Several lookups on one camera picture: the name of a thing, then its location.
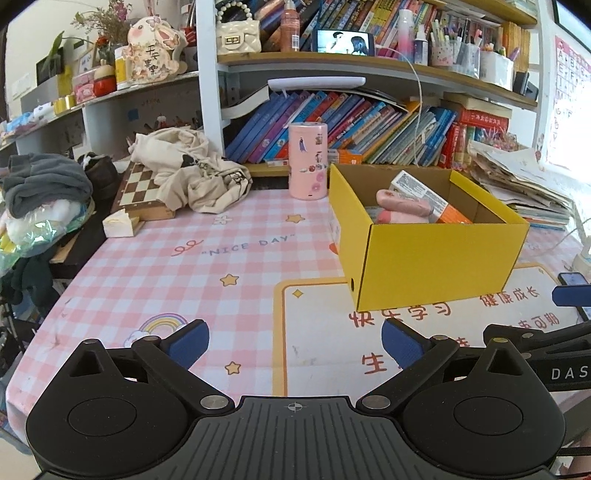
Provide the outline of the orange box on shelf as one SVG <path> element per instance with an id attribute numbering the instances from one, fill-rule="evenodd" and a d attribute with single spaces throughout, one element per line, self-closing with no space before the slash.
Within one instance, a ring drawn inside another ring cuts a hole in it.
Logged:
<path id="1" fill-rule="evenodd" d="M 359 165 L 363 163 L 363 155 L 346 149 L 329 149 L 329 162 L 335 164 Z"/>

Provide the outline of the pink cylindrical container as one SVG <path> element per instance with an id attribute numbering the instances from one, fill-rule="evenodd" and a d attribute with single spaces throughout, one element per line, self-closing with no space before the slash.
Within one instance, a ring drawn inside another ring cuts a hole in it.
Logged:
<path id="1" fill-rule="evenodd" d="M 320 200 L 328 195 L 328 126 L 320 122 L 288 127 L 288 190 L 298 200 Z"/>

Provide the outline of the yellow cardboard box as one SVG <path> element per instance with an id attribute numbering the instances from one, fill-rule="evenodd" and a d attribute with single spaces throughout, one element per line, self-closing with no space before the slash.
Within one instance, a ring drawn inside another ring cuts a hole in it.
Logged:
<path id="1" fill-rule="evenodd" d="M 368 210 L 397 166 L 338 164 L 329 170 L 335 245 L 356 310 L 455 301 L 504 289 L 529 224 L 464 175 L 410 166 L 467 223 L 377 224 Z"/>

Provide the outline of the phone on table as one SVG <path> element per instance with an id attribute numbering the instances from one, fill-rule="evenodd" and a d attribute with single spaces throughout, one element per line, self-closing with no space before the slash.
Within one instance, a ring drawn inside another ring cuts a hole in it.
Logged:
<path id="1" fill-rule="evenodd" d="M 558 274 L 561 284 L 558 299 L 559 306 L 575 307 L 583 322 L 590 321 L 590 283 L 580 272 L 562 272 Z"/>

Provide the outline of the cream hoodie garment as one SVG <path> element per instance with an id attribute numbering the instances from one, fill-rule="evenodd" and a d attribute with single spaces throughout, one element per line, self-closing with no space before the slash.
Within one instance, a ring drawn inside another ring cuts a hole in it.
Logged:
<path id="1" fill-rule="evenodd" d="M 153 172 L 156 199 L 171 211 L 188 207 L 218 215 L 245 200 L 252 188 L 249 170 L 225 159 L 200 130 L 170 127 L 137 134 L 128 151 L 132 162 Z"/>

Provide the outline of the rabbit figurine decoration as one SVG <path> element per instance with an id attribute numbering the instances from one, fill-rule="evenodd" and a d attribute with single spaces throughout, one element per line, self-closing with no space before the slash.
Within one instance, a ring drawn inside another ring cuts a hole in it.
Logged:
<path id="1" fill-rule="evenodd" d="M 186 46 L 185 34 L 159 16 L 141 18 L 130 27 L 124 51 L 131 81 L 156 83 L 183 73 L 186 68 L 180 55 Z"/>

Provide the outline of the grey folded blanket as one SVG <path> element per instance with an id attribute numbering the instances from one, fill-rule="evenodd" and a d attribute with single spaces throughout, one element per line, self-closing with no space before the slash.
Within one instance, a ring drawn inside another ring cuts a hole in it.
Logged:
<path id="1" fill-rule="evenodd" d="M 10 156 L 1 164 L 1 188 L 13 218 L 55 200 L 84 203 L 93 192 L 81 165 L 51 153 Z"/>

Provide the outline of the wooden chessboard box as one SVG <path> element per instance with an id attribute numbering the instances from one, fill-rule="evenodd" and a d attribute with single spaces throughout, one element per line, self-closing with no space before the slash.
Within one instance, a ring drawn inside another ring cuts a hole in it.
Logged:
<path id="1" fill-rule="evenodd" d="M 111 207 L 114 214 L 124 210 L 140 221 L 173 219 L 175 213 L 158 198 L 159 187 L 154 183 L 155 173 L 141 163 L 130 162 L 125 170 L 117 195 Z"/>

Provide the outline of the pink plush pig toy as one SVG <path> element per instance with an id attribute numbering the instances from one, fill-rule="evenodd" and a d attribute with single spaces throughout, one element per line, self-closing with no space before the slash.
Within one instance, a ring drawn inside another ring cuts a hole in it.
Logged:
<path id="1" fill-rule="evenodd" d="M 427 201 L 387 189 L 379 190 L 376 199 L 378 206 L 382 208 L 377 217 L 377 224 L 430 222 L 433 208 Z"/>

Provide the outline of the white pen holder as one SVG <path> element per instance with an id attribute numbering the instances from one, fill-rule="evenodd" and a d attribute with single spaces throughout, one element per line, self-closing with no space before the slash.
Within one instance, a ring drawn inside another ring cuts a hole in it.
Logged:
<path id="1" fill-rule="evenodd" d="M 485 83 L 511 91 L 514 82 L 514 62 L 494 51 L 482 50 L 479 77 Z"/>

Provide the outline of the stack of loose papers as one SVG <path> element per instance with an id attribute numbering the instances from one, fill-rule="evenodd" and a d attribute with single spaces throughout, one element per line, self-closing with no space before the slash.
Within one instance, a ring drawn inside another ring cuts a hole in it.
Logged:
<path id="1" fill-rule="evenodd" d="M 482 188 L 537 228 L 563 230 L 590 211 L 590 186 L 542 168 L 532 149 L 468 144 L 468 172 Z"/>

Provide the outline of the white tissue pack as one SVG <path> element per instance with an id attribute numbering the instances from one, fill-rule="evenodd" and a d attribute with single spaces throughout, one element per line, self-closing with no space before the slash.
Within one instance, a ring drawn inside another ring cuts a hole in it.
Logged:
<path id="1" fill-rule="evenodd" d="M 137 216 L 130 216 L 124 209 L 121 209 L 102 221 L 103 231 L 108 239 L 132 238 L 144 225 Z"/>

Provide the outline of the pink checkered table mat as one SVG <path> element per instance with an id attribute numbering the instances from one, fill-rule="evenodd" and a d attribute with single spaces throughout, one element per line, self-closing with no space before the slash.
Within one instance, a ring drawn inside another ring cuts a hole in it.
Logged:
<path id="1" fill-rule="evenodd" d="M 358 398 L 398 370 L 381 343 L 387 319 L 463 346 L 481 345 L 493 323 L 552 331 L 578 322 L 574 309 L 551 299 L 556 275 L 580 251 L 575 237 L 532 229 L 519 268 L 498 294 L 362 311 L 335 255 L 330 217 L 327 201 L 259 191 L 228 213 L 182 213 L 106 241 L 65 289 L 8 383 L 16 436 L 24 437 L 34 403 L 85 339 L 128 347 L 201 319 L 211 339 L 192 371 L 225 394 Z"/>

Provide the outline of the white pearl handbag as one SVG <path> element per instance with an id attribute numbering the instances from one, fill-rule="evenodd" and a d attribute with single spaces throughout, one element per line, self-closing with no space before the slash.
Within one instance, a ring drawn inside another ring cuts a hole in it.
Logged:
<path id="1" fill-rule="evenodd" d="M 242 20 L 226 21 L 225 14 L 239 10 Z M 262 52 L 259 20 L 253 18 L 252 11 L 242 1 L 228 1 L 215 11 L 215 38 L 219 56 Z"/>

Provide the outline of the white desk lamp bar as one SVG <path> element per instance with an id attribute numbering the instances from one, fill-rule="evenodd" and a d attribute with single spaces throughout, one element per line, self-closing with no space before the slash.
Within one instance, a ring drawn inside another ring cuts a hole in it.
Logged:
<path id="1" fill-rule="evenodd" d="M 359 76 L 282 77 L 267 80 L 270 90 L 342 90 L 363 87 L 367 79 Z"/>

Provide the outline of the smartphone on shelf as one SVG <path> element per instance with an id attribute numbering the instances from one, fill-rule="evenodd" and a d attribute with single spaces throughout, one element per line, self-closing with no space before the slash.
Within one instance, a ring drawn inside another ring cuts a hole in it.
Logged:
<path id="1" fill-rule="evenodd" d="M 374 56 L 374 36 L 366 32 L 348 30 L 318 30 L 312 41 L 318 53 L 353 56 Z"/>

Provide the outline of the pink pump bottle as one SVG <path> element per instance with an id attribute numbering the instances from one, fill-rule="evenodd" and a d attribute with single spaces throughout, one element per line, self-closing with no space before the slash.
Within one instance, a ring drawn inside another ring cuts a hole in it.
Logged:
<path id="1" fill-rule="evenodd" d="M 300 49 L 300 16 L 294 0 L 283 1 L 280 18 L 280 51 L 297 52 Z"/>

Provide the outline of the white orange toothpaste box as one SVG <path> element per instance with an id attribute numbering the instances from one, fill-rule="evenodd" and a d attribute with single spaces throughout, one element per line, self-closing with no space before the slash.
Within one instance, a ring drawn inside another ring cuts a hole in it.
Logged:
<path id="1" fill-rule="evenodd" d="M 391 182 L 391 189 L 430 205 L 430 221 L 447 224 L 472 224 L 463 213 L 452 206 L 422 181 L 403 170 Z"/>

